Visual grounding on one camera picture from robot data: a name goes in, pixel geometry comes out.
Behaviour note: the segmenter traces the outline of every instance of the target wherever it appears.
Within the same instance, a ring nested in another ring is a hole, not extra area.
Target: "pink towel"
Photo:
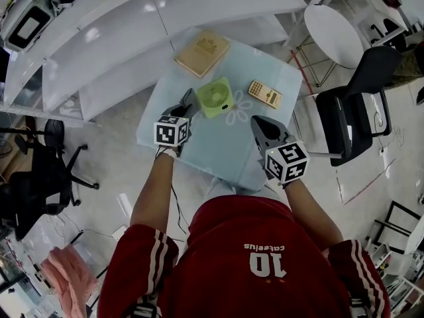
[[[98,280],[72,245],[50,251],[41,268],[46,279],[58,292],[67,318],[86,318],[85,304]]]

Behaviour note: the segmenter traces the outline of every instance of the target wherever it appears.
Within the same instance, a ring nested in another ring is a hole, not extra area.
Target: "brown book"
[[[229,41],[222,36],[203,30],[175,57],[175,61],[202,78],[229,47]]]

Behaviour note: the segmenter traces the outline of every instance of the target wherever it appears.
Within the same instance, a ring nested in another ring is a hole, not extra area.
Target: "person's leg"
[[[211,182],[210,188],[206,192],[205,199],[203,202],[220,197],[222,195],[234,195],[235,190],[234,188],[227,183],[225,180],[219,179],[219,178],[213,178]]]
[[[249,190],[243,189],[243,188],[237,188],[236,191],[237,191],[237,194],[240,194],[240,195],[250,195],[250,196],[253,196],[253,197],[263,197],[263,198],[268,198],[268,199],[272,199],[272,200],[276,200],[276,201],[282,200],[280,198],[280,196],[275,191],[270,189],[267,185],[265,185],[264,188],[262,188],[260,191],[257,191],[257,192],[249,191]]]

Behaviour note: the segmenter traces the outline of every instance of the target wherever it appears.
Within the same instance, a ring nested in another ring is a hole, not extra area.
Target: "red shirt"
[[[389,317],[386,290],[355,240],[321,252],[271,199],[209,200],[188,248],[136,225],[120,239],[99,300],[107,317]]]

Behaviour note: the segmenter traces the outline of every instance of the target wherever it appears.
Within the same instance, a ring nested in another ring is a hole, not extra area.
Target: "green box fan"
[[[200,87],[196,96],[207,118],[213,118],[234,105],[231,87],[226,78],[221,78]]]

